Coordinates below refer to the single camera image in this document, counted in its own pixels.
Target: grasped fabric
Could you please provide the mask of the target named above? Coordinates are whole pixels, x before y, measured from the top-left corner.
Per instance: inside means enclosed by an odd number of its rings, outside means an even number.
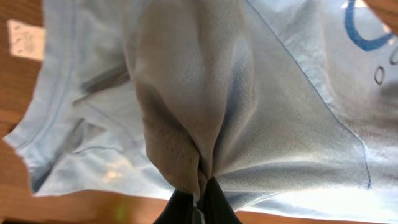
[[[34,99],[6,137],[36,195],[199,198],[214,176],[234,209],[398,222],[397,38],[359,1],[44,9]]]

